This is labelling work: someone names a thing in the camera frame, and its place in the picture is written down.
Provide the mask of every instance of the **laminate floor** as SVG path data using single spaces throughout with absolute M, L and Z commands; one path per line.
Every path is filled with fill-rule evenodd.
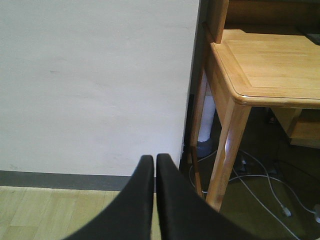
M 0 240 L 63 239 L 95 217 L 118 193 L 0 186 Z M 153 240 L 160 239 L 158 222 L 155 204 Z

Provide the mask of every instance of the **dark floor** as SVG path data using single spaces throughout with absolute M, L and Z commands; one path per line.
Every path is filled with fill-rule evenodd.
M 280 124 L 277 122 L 267 123 L 266 119 L 266 108 L 252 109 L 240 149 L 262 161 L 268 170 L 277 170 L 272 176 L 288 183 L 295 190 L 301 202 L 307 208 L 312 209 L 315 204 L 320 204 L 320 149 L 289 145 L 288 138 Z M 219 119 L 215 115 L 211 132 L 214 150 L 218 148 L 220 131 Z M 250 173 L 264 173 L 252 158 L 243 156 Z M 208 188 L 214 157 L 207 157 L 199 163 L 204 190 Z M 188 180 L 189 168 L 190 164 L 183 158 L 180 171 Z M 282 209 L 274 199 L 266 178 L 247 177 L 244 181 L 300 239 L 315 240 L 320 238 L 320 224 L 315 221 L 314 215 L 304 210 L 284 185 L 272 182 L 280 200 L 291 210 L 291 217 L 282 215 Z M 259 205 L 239 180 L 228 185 L 220 212 L 237 225 L 262 239 L 294 239 L 280 223 Z

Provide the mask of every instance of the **electrical cable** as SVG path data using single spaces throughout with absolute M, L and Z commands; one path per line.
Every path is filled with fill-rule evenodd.
M 291 164 L 291 163 L 289 163 L 289 162 L 286 162 L 286 161 L 279 160 L 279 162 L 280 162 L 280 163 L 287 164 L 287 165 L 291 166 L 292 168 L 299 170 L 300 172 L 302 172 L 302 173 L 304 173 L 305 175 L 307 175 L 307 176 L 309 176 L 309 177 L 317 180 L 317 181 L 320 183 L 320 179 L 319 179 L 319 178 L 317 178 L 317 177 L 309 174 L 308 172 L 302 170 L 301 168 L 299 168 L 299 167 L 297 167 L 297 166 L 295 166 L 295 165 L 293 165 L 293 164 Z
M 289 209 L 280 201 L 280 199 L 277 197 L 276 193 L 275 193 L 275 190 L 274 190 L 274 187 L 272 186 L 272 183 L 270 181 L 270 176 L 269 176 L 269 173 L 266 169 L 266 167 L 257 159 L 255 158 L 254 156 L 252 156 L 250 153 L 247 153 L 246 151 L 244 150 L 241 150 L 240 149 L 240 152 L 246 154 L 247 156 L 249 156 L 250 158 L 252 158 L 253 160 L 255 160 L 264 170 L 265 172 L 265 175 L 267 176 L 267 179 L 268 179 L 268 183 L 269 183 L 269 187 L 270 187 L 270 190 L 275 198 L 275 200 L 279 203 L 280 207 L 282 208 L 283 210 L 283 213 L 287 216 L 287 217 L 290 217 L 292 214 L 291 212 L 289 211 Z
M 258 162 L 258 163 L 261 165 L 261 167 L 264 169 L 266 175 L 263 175 L 263 174 L 250 174 L 250 175 L 242 175 L 242 176 L 239 176 L 238 173 L 236 172 L 236 170 L 233 168 L 232 170 L 233 170 L 234 174 L 236 175 L 236 177 L 231 178 L 231 179 L 229 180 L 229 182 L 231 182 L 231 181 L 233 181 L 233 180 L 235 180 L 235 179 L 239 179 L 239 180 L 242 182 L 242 184 L 247 188 L 247 190 L 251 193 L 251 195 L 258 201 L 258 203 L 259 203 L 270 215 L 272 215 L 295 239 L 301 240 L 301 239 L 298 238 L 274 213 L 272 213 L 272 212 L 260 201 L 260 199 L 253 193 L 253 191 L 252 191 L 252 190 L 249 188 L 249 186 L 242 180 L 242 178 L 245 178 L 245 177 L 264 177 L 264 178 L 267 178 L 267 179 L 268 179 L 269 186 L 270 186 L 270 189 L 271 189 L 271 192 L 272 192 L 274 198 L 275 198 L 275 199 L 277 200 L 277 202 L 280 204 L 280 206 L 281 206 L 281 208 L 283 209 L 283 211 L 284 211 L 285 214 L 289 213 L 290 216 L 291 216 L 290 211 L 281 203 L 281 201 L 280 201 L 280 200 L 278 199 L 278 197 L 276 196 L 276 193 L 274 192 L 274 189 L 273 189 L 273 186 L 272 186 L 272 183 L 271 183 L 271 179 L 272 179 L 272 180 L 275 180 L 275 181 L 278 181 L 278 182 L 284 184 L 287 188 L 289 188 L 290 191 L 291 191 L 291 192 L 293 193 L 293 195 L 295 196 L 295 198 L 297 199 L 298 203 L 299 203 L 306 211 L 308 211 L 309 213 L 312 213 L 312 214 L 315 214 L 316 212 L 308 209 L 307 207 L 305 207 L 305 206 L 303 205 L 303 203 L 300 201 L 300 199 L 299 199 L 299 197 L 297 196 L 297 194 L 295 193 L 295 191 L 294 191 L 287 183 L 281 181 L 281 180 L 278 179 L 278 178 L 275 178 L 275 177 L 270 176 L 269 173 L 268 173 L 268 171 L 267 171 L 267 169 L 266 169 L 266 167 L 265 167 L 257 158 L 255 158 L 254 156 L 252 156 L 251 154 L 249 154 L 249 153 L 246 152 L 246 151 L 243 151 L 243 150 L 241 150 L 241 149 L 240 149 L 240 151 L 241 151 L 242 153 L 246 154 L 247 156 L 251 157 L 251 158 L 252 158 L 253 160 L 255 160 L 256 162 Z M 206 159 L 206 158 L 209 158 L 209 157 L 213 156 L 213 155 L 216 154 L 216 153 L 217 153 L 217 150 L 214 151 L 213 153 L 211 153 L 210 155 L 201 158 L 201 159 L 198 161 L 198 163 L 201 162 L 201 161 L 203 161 L 203 160 Z M 195 188 L 195 184 L 193 183 L 192 178 L 191 178 L 191 169 L 192 169 L 192 168 L 193 168 L 193 166 L 191 166 L 191 167 L 189 168 L 189 181 L 190 181 L 190 183 L 192 184 L 192 186 Z
M 236 177 L 233 177 L 233 178 L 230 178 L 229 179 L 229 182 L 232 182 L 233 180 L 237 180 L 237 179 L 240 179 L 240 178 L 247 178 L 247 177 L 262 177 L 262 178 L 267 178 L 266 175 L 262 175 L 262 174 L 248 174 L 248 175 L 241 175 L 241 176 L 236 176 Z M 272 177 L 270 176 L 270 179 L 272 180 L 275 180 L 277 182 L 280 182 L 282 183 L 283 185 L 285 185 L 292 193 L 293 195 L 295 196 L 296 200 L 298 201 L 298 203 L 301 205 L 301 207 L 303 207 L 306 211 L 308 211 L 309 213 L 311 214 L 315 214 L 316 211 L 312 211 L 310 209 L 308 209 L 306 206 L 303 205 L 303 203 L 300 201 L 299 197 L 297 196 L 296 192 L 292 189 L 292 187 L 290 187 L 288 184 L 286 184 L 284 181 L 281 181 L 280 179 L 278 178 L 275 178 L 275 177 Z
M 238 175 L 238 173 L 235 171 L 235 169 L 232 169 L 234 174 L 240 179 L 240 181 L 243 183 L 243 185 L 246 187 L 246 189 L 251 193 L 251 195 L 258 201 L 258 203 L 269 213 L 271 214 L 295 239 L 301 240 L 298 238 L 275 214 L 273 214 L 269 208 L 267 208 L 260 200 L 259 198 L 252 192 L 250 187 L 242 180 L 242 178 Z
M 247 153 L 247 152 L 245 152 L 245 151 L 243 151 L 243 150 L 241 150 L 241 149 L 240 149 L 240 151 L 243 152 L 244 154 L 248 155 L 248 156 L 251 157 L 252 159 L 254 159 L 254 160 L 255 160 L 256 162 L 258 162 L 260 165 L 262 165 L 262 163 L 261 163 L 256 157 L 253 157 L 251 154 L 249 154 L 249 153 Z M 203 161 L 203 160 L 205 160 L 205 159 L 213 156 L 213 155 L 216 154 L 216 153 L 217 153 L 217 150 L 215 150 L 215 151 L 214 151 L 213 153 L 211 153 L 210 155 L 201 158 L 201 159 L 198 161 L 198 163 L 200 163 L 201 161 Z M 192 178 L 191 178 L 191 170 L 192 170 L 192 168 L 193 168 L 193 166 L 191 165 L 191 167 L 189 168 L 189 181 L 190 181 L 191 185 L 195 188 L 196 186 L 195 186 L 195 184 L 194 184 L 194 182 L 192 181 Z M 281 180 L 278 179 L 278 178 L 272 177 L 272 176 L 270 176 L 269 174 L 268 174 L 268 175 L 263 175 L 263 174 L 250 174 L 250 175 L 249 175 L 249 174 L 248 174 L 248 175 L 242 175 L 242 176 L 240 176 L 240 177 L 241 177 L 241 178 L 242 178 L 242 177 L 264 177 L 264 178 L 268 178 L 268 179 L 272 179 L 272 180 L 278 181 L 278 182 L 284 184 L 287 188 L 289 188 L 289 190 L 293 193 L 294 197 L 296 198 L 296 200 L 298 201 L 298 203 L 303 207 L 303 209 L 305 209 L 307 212 L 309 212 L 309 213 L 311 213 L 311 214 L 315 214 L 315 211 L 310 210 L 310 209 L 308 209 L 306 206 L 303 205 L 303 203 L 301 202 L 300 198 L 298 197 L 298 195 L 296 194 L 296 192 L 292 189 L 292 187 L 290 187 L 287 183 L 285 183 L 284 181 L 281 181 Z M 238 179 L 238 177 L 231 178 L 231 179 L 229 180 L 229 182 L 231 182 L 231 181 L 233 181 L 233 180 L 235 180 L 235 179 Z

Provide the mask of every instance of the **white cable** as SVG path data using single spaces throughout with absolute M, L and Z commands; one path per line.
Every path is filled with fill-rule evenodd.
M 265 175 L 267 176 L 267 179 L 268 179 L 268 183 L 269 183 L 269 186 L 270 186 L 270 190 L 275 198 L 275 200 L 279 203 L 280 207 L 283 209 L 284 213 L 286 214 L 287 217 L 290 217 L 291 216 L 291 212 L 288 210 L 288 208 L 279 200 L 279 198 L 277 197 L 276 193 L 275 193 L 275 190 L 274 190 L 274 187 L 272 186 L 271 184 L 271 181 L 270 181 L 270 176 L 269 176 L 269 173 L 266 169 L 266 167 L 257 159 L 255 158 L 254 156 L 252 156 L 251 154 L 247 153 L 246 151 L 243 151 L 240 149 L 240 151 L 244 154 L 246 154 L 247 156 L 249 156 L 250 158 L 252 158 L 253 160 L 255 160 L 264 170 L 265 172 Z
M 247 153 L 246 151 L 243 151 L 243 150 L 241 150 L 241 149 L 240 149 L 240 151 L 243 152 L 244 154 L 248 155 L 249 157 L 251 157 L 251 158 L 252 158 L 253 160 L 255 160 L 256 162 L 258 162 L 258 163 L 263 167 L 263 169 L 266 170 L 266 168 L 262 165 L 262 163 L 261 163 L 257 158 L 253 157 L 251 154 Z M 201 161 L 203 161 L 203 160 L 206 159 L 206 158 L 209 158 L 209 157 L 213 156 L 214 154 L 216 154 L 216 152 L 217 152 L 217 150 L 215 150 L 215 151 L 214 151 L 213 153 L 211 153 L 210 155 L 201 158 L 201 159 L 198 161 L 198 163 L 200 163 Z M 194 184 L 194 182 L 192 181 L 192 178 L 191 178 L 191 169 L 192 169 L 192 168 L 193 168 L 193 166 L 191 165 L 191 167 L 189 168 L 189 181 L 190 181 L 191 185 L 195 188 L 196 186 L 195 186 L 195 184 Z M 295 198 L 296 198 L 296 200 L 298 201 L 298 203 L 299 203 L 306 211 L 308 211 L 309 213 L 315 214 L 315 211 L 312 211 L 312 210 L 308 209 L 307 207 L 305 207 L 305 206 L 303 205 L 303 203 L 301 202 L 301 200 L 300 200 L 300 198 L 298 197 L 298 195 L 296 194 L 296 192 L 295 192 L 287 183 L 281 181 L 281 180 L 278 179 L 278 178 L 272 177 L 272 176 L 270 176 L 269 174 L 268 174 L 268 175 L 251 174 L 251 175 L 242 175 L 242 176 L 240 176 L 240 177 L 241 177 L 241 178 L 242 178 L 242 177 L 265 177 L 265 178 L 268 178 L 268 179 L 273 179 L 273 180 L 275 180 L 275 181 L 278 181 L 278 182 L 284 184 L 287 188 L 290 189 L 290 191 L 293 193 L 293 195 L 295 196 Z M 231 182 L 231 181 L 233 181 L 233 180 L 235 180 L 235 179 L 238 179 L 238 177 L 231 178 L 231 179 L 229 180 L 229 182 Z
M 276 215 L 274 215 L 260 200 L 259 198 L 252 192 L 252 190 L 248 187 L 248 185 L 242 180 L 242 178 L 238 175 L 238 173 L 235 171 L 235 169 L 232 169 L 234 174 L 240 179 L 240 181 L 243 183 L 243 185 L 248 189 L 248 191 L 251 193 L 251 195 L 258 201 L 258 203 L 269 213 L 271 214 L 295 239 L 301 240 L 298 238 Z
M 233 177 L 233 178 L 230 178 L 229 179 L 229 182 L 233 181 L 233 180 L 236 180 L 236 179 L 240 179 L 240 178 L 246 178 L 246 177 L 263 177 L 263 178 L 267 178 L 266 175 L 262 175 L 262 174 L 248 174 L 248 175 L 241 175 L 241 176 L 236 176 L 236 177 Z M 312 211 L 310 209 L 308 209 L 306 206 L 303 205 L 303 203 L 300 201 L 299 197 L 297 196 L 296 192 L 292 189 L 292 187 L 290 187 L 288 184 L 286 184 L 284 181 L 281 181 L 280 179 L 278 178 L 275 178 L 275 177 L 272 177 L 270 176 L 270 179 L 272 180 L 275 180 L 275 181 L 278 181 L 282 184 L 284 184 L 288 189 L 290 189 L 290 191 L 293 193 L 293 195 L 295 196 L 296 200 L 298 201 L 298 203 L 301 205 L 301 207 L 303 207 L 306 211 L 308 211 L 309 213 L 311 214 L 315 214 L 316 212 L 315 211 Z

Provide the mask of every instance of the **baseboard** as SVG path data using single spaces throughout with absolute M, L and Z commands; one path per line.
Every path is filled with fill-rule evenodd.
M 0 170 L 0 186 L 121 191 L 130 176 L 81 175 Z

